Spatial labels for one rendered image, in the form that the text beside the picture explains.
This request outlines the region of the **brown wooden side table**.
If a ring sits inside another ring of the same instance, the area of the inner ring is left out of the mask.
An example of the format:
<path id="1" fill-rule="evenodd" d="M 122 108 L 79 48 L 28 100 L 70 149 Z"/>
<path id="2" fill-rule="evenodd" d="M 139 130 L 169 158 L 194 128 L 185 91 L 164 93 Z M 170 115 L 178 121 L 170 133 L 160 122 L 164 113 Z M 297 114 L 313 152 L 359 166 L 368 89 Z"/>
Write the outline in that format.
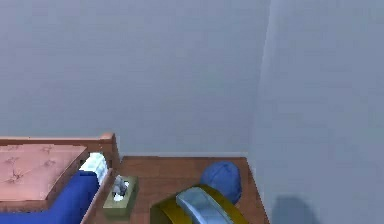
<path id="1" fill-rule="evenodd" d="M 139 193 L 130 220 L 109 221 L 101 209 L 93 224 L 150 224 L 150 207 L 173 193 L 199 182 L 204 169 L 214 162 L 231 161 L 240 170 L 242 196 L 236 207 L 250 224 L 270 224 L 244 157 L 145 157 L 126 156 L 118 172 L 137 176 Z"/>

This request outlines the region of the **blue round ball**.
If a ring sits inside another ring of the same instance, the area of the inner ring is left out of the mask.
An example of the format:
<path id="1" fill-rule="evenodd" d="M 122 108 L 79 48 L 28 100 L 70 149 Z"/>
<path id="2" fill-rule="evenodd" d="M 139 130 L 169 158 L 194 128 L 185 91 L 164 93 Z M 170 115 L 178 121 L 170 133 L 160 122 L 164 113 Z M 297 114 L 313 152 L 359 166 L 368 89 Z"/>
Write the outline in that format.
<path id="1" fill-rule="evenodd" d="M 200 183 L 216 189 L 232 204 L 236 204 L 242 195 L 240 169 L 230 161 L 218 161 L 206 167 Z"/>

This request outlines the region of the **white pillow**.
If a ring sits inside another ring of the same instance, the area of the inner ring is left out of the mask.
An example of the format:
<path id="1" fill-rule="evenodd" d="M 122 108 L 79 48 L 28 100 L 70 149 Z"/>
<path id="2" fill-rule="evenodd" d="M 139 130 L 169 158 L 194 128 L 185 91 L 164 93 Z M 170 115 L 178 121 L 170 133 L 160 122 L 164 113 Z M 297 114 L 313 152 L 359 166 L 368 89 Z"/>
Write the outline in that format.
<path id="1" fill-rule="evenodd" d="M 94 172 L 98 183 L 102 184 L 108 173 L 108 166 L 104 155 L 100 152 L 93 152 L 80 167 L 82 171 Z"/>

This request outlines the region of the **olive green tissue box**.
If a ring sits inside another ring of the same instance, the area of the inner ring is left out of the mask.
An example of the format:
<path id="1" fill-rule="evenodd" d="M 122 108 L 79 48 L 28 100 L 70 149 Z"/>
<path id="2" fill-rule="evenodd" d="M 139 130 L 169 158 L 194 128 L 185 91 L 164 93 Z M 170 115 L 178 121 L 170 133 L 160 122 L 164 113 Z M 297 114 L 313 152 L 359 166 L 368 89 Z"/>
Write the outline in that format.
<path id="1" fill-rule="evenodd" d="M 113 221 L 129 220 L 138 192 L 137 176 L 119 175 L 103 205 L 104 216 Z"/>

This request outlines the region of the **blue blanket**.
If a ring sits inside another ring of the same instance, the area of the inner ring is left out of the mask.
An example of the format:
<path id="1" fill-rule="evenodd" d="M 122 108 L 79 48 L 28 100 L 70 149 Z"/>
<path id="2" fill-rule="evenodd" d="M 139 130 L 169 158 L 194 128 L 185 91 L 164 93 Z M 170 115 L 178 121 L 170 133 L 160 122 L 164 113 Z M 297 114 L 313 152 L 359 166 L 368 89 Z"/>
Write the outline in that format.
<path id="1" fill-rule="evenodd" d="M 80 224 L 99 187 L 95 172 L 79 170 L 48 210 L 2 212 L 0 224 Z"/>

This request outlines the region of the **brown wooden bed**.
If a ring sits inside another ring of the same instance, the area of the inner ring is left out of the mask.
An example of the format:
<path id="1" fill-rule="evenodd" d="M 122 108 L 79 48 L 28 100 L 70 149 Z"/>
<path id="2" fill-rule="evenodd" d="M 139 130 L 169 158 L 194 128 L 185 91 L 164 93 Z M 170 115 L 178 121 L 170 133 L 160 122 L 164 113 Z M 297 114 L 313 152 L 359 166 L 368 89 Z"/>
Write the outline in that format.
<path id="1" fill-rule="evenodd" d="M 120 165 L 116 137 L 0 137 L 0 213 L 48 210 L 93 152 L 104 155 L 108 173 L 80 224 L 93 224 Z"/>

